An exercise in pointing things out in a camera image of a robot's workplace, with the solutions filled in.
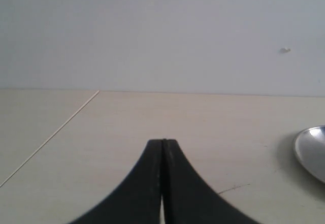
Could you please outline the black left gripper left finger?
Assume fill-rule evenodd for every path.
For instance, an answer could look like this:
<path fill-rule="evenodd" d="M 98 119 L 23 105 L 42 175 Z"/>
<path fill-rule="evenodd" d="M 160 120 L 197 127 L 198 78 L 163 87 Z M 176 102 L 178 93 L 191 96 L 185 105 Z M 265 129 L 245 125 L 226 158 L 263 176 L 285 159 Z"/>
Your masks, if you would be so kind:
<path fill-rule="evenodd" d="M 163 140 L 149 140 L 126 178 L 72 223 L 160 223 Z"/>

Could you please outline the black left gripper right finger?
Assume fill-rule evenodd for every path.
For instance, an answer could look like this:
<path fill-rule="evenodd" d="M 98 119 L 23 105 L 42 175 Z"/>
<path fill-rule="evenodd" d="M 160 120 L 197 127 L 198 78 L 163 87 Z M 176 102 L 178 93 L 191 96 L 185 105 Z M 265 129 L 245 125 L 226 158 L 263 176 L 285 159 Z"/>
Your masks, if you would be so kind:
<path fill-rule="evenodd" d="M 162 158 L 165 223 L 257 223 L 202 179 L 176 140 L 162 141 Z"/>

